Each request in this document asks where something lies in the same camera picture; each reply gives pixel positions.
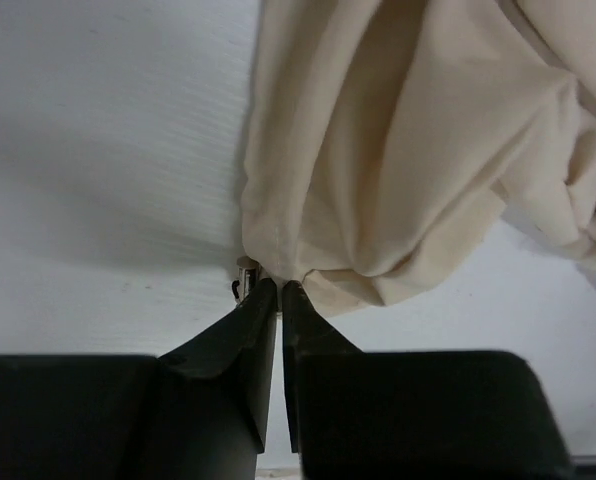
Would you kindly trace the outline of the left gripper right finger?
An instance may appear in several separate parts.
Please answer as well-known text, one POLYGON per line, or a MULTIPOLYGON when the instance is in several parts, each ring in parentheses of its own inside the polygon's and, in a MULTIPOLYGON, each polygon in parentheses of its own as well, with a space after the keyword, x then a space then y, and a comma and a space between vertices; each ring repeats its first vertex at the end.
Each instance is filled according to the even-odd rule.
POLYGON ((569 479, 541 383, 505 351, 365 352, 282 290, 291 445, 307 479, 569 479))

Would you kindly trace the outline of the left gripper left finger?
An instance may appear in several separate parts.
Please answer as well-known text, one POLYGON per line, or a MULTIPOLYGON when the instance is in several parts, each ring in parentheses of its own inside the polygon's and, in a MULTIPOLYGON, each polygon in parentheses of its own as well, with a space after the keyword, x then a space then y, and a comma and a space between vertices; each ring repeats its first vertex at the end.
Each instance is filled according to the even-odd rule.
POLYGON ((251 479, 277 288, 159 357, 0 355, 0 479, 251 479))

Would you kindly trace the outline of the beige trousers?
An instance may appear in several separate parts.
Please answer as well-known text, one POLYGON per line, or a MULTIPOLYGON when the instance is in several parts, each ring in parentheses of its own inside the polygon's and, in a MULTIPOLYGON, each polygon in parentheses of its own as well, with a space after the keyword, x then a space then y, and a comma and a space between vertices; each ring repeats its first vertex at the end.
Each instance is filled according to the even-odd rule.
POLYGON ((430 290, 508 206, 596 276, 596 1, 267 1, 246 254, 330 315, 430 290))

